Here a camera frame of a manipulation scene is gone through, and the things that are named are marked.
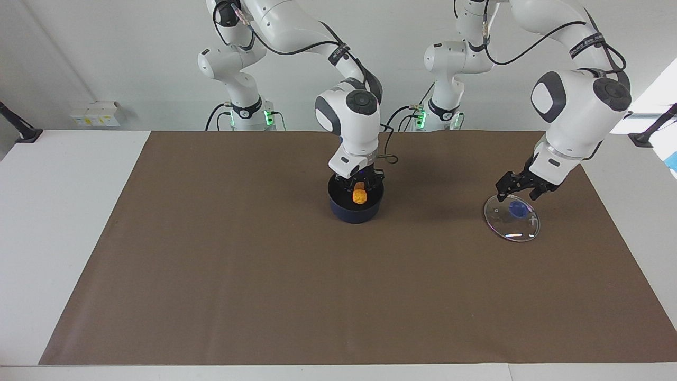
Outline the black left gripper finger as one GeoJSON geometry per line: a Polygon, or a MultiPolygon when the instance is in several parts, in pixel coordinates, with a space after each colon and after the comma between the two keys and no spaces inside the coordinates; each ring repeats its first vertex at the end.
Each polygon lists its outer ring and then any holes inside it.
{"type": "Polygon", "coordinates": [[[516,174],[508,171],[496,183],[497,200],[503,202],[508,195],[523,191],[530,187],[530,178],[523,172],[516,174]]]}
{"type": "Polygon", "coordinates": [[[558,189],[558,186],[551,183],[537,183],[534,185],[531,190],[529,197],[532,201],[538,200],[542,195],[547,194],[548,192],[555,192],[558,189]]]}

